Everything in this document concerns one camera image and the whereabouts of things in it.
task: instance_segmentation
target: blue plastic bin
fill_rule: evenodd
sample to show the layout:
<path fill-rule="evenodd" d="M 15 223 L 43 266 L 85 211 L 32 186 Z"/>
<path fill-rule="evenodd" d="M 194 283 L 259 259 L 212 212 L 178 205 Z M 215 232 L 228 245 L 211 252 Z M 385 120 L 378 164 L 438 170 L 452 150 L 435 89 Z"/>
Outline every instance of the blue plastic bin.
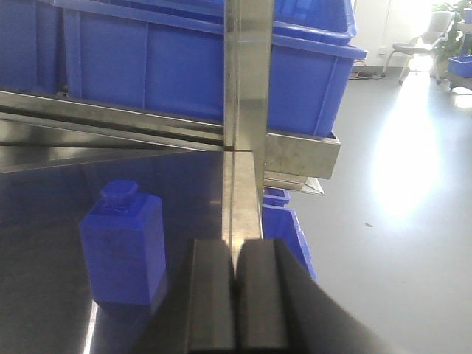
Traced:
<path fill-rule="evenodd" d="M 466 24 L 472 24 L 472 9 L 464 9 L 464 11 L 465 11 L 464 22 Z"/>
<path fill-rule="evenodd" d="M 295 257 L 316 279 L 316 273 L 311 263 L 311 253 L 308 248 L 305 234 L 300 229 L 296 213 L 290 209 L 278 206 L 263 206 L 263 231 L 264 238 L 282 238 Z"/>
<path fill-rule="evenodd" d="M 55 93 L 64 84 L 60 61 L 62 11 L 39 0 L 0 0 L 0 87 Z"/>
<path fill-rule="evenodd" d="M 460 77 L 472 77 L 472 56 L 449 58 L 449 71 Z"/>
<path fill-rule="evenodd" d="M 65 16 L 73 97 L 223 121 L 223 25 L 86 0 Z M 268 126 L 329 136 L 364 50 L 274 35 Z"/>
<path fill-rule="evenodd" d="M 80 222 L 92 295 L 97 302 L 148 305 L 166 269 L 161 199 L 116 180 Z"/>
<path fill-rule="evenodd" d="M 176 10 L 176 15 L 222 18 L 224 0 L 102 0 L 153 10 Z M 356 34 L 351 0 L 275 0 L 274 34 L 346 45 Z"/>
<path fill-rule="evenodd" d="M 290 194 L 287 190 L 278 190 L 277 188 L 265 188 L 264 200 L 265 205 L 275 207 L 284 207 L 290 201 Z"/>

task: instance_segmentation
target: bright light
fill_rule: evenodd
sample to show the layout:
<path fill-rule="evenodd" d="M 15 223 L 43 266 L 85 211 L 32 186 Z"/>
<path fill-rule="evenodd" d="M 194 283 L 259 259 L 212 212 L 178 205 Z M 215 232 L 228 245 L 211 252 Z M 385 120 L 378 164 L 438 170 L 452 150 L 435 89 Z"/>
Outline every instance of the bright light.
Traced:
<path fill-rule="evenodd" d="M 429 195 L 438 180 L 440 158 L 428 115 L 426 75 L 405 81 L 376 148 L 373 188 L 380 206 L 404 218 Z"/>
<path fill-rule="evenodd" d="M 98 305 L 95 301 L 92 301 L 90 317 L 88 319 L 86 342 L 83 346 L 83 354 L 90 354 L 91 343 L 94 338 L 95 322 L 97 322 L 97 312 L 98 312 Z"/>
<path fill-rule="evenodd" d="M 465 87 L 456 87 L 452 96 L 453 104 L 457 108 L 472 108 L 472 91 Z"/>

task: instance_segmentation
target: metal rail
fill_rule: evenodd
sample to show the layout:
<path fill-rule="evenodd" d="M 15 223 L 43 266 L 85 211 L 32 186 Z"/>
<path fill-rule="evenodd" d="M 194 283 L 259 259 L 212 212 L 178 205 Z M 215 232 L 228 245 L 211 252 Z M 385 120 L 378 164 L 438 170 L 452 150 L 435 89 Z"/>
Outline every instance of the metal rail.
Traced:
<path fill-rule="evenodd" d="M 5 91 L 0 91 L 0 128 L 3 145 L 206 151 L 222 151 L 224 145 L 223 126 L 216 122 Z M 35 133 L 40 129 L 51 132 Z M 313 179 L 331 177 L 340 147 L 335 136 L 269 131 L 264 185 L 319 194 Z"/>

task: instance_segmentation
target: small blue box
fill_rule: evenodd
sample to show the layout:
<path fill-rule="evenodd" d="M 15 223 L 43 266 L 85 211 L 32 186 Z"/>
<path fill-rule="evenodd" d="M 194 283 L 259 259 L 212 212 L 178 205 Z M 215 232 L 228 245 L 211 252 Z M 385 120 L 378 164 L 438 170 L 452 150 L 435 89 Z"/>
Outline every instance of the small blue box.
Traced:
<path fill-rule="evenodd" d="M 472 77 L 472 56 L 449 58 L 449 71 L 460 77 Z"/>
<path fill-rule="evenodd" d="M 166 262 L 161 199 L 112 181 L 80 222 L 83 251 L 97 302 L 148 305 Z"/>
<path fill-rule="evenodd" d="M 305 234 L 300 229 L 295 211 L 278 206 L 263 206 L 264 238 L 282 238 L 295 257 L 316 280 L 316 273 L 311 263 L 311 253 Z"/>
<path fill-rule="evenodd" d="M 290 194 L 287 190 L 277 188 L 264 189 L 264 205 L 273 205 L 275 207 L 284 207 L 290 201 Z"/>

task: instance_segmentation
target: metal bar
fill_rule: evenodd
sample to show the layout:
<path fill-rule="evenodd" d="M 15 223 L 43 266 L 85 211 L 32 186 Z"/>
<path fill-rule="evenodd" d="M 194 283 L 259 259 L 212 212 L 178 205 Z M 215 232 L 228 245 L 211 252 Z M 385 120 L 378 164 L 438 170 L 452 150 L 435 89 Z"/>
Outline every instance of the metal bar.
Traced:
<path fill-rule="evenodd" d="M 272 133 L 266 140 L 265 170 L 330 179 L 341 144 L 335 136 L 289 136 Z"/>
<path fill-rule="evenodd" d="M 247 239 L 262 235 L 252 152 L 225 152 L 223 167 L 223 239 L 229 246 L 233 264 Z"/>
<path fill-rule="evenodd" d="M 274 0 L 225 5 L 225 148 L 252 151 L 263 196 Z"/>
<path fill-rule="evenodd" d="M 38 117 L 24 116 L 19 114 L 0 113 L 0 120 L 8 122 L 20 122 L 38 127 L 62 129 L 65 131 L 79 131 L 98 136 L 114 137 L 132 142 L 141 142 L 151 145 L 160 145 L 169 148 L 195 150 L 195 151 L 220 151 L 221 146 L 204 144 L 201 142 L 185 141 L 182 139 L 172 139 L 163 136 L 152 136 L 144 133 L 134 133 L 131 131 L 121 131 L 111 128 L 96 127 L 93 125 L 80 124 L 74 122 L 64 122 Z"/>
<path fill-rule="evenodd" d="M 7 145 L 31 145 L 41 138 L 51 146 L 97 148 L 102 145 L 123 145 L 124 148 L 143 148 L 153 145 L 184 150 L 223 150 L 223 126 L 219 124 L 58 98 L 0 91 L 2 120 L 2 127 L 30 125 L 53 128 L 51 134 L 34 136 L 24 129 L 2 129 L 0 143 Z M 330 178 L 340 145 L 335 136 L 318 138 L 269 131 L 265 143 L 265 170 L 303 177 Z"/>
<path fill-rule="evenodd" d="M 52 97 L 0 91 L 0 112 L 24 116 L 80 122 L 87 125 L 101 125 L 108 128 L 126 127 L 128 130 L 159 132 L 162 136 L 179 139 L 201 140 L 221 144 L 221 125 L 192 121 L 188 117 L 168 117 L 145 111 L 131 111 L 129 108 L 78 103 Z"/>
<path fill-rule="evenodd" d="M 322 186 L 314 177 L 295 176 L 285 173 L 264 173 L 264 185 L 266 187 L 279 188 L 281 190 L 293 190 L 312 195 L 323 195 Z"/>

